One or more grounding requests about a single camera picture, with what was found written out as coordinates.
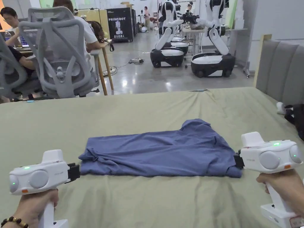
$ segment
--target folded shirt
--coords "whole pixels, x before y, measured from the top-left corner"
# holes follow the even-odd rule
[[[193,119],[176,131],[89,138],[79,159],[81,174],[240,178],[234,154],[209,123]]]

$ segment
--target black shirt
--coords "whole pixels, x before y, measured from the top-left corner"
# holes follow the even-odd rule
[[[13,47],[8,46],[8,48],[11,50],[11,52],[13,53],[15,59],[19,62],[20,59],[23,57],[23,55],[18,52],[17,50],[15,50]],[[26,73],[27,73],[27,77],[31,77],[32,73],[34,72],[34,70],[31,70],[29,68],[24,67]]]

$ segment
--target black bag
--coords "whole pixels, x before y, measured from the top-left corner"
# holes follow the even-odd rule
[[[108,43],[108,41],[105,40],[105,33],[103,32],[101,24],[97,21],[87,21],[87,22],[89,24],[91,24],[98,42],[100,42],[100,43],[107,42]],[[110,43],[110,51],[111,52],[114,51],[114,46],[111,43]]]
[[[304,141],[304,104],[288,105],[285,108],[285,119],[295,125],[299,137]]]

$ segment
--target bed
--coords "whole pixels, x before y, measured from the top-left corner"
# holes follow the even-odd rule
[[[0,217],[10,216],[19,200],[9,194],[13,168],[39,163],[44,151],[58,148],[67,162],[79,163],[89,137],[177,130],[201,118],[235,151],[241,134],[252,131],[265,140],[294,140],[304,151],[275,103],[256,88],[232,88],[1,104]],[[298,171],[304,176],[304,167]],[[241,179],[82,176],[59,186],[55,218],[67,218],[72,228],[275,228],[260,213],[271,199],[257,176],[249,170]]]

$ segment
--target water bottle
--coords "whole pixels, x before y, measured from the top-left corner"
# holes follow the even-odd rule
[[[9,40],[11,37],[12,37],[12,35],[8,31],[5,31],[5,33],[4,33],[5,41]]]

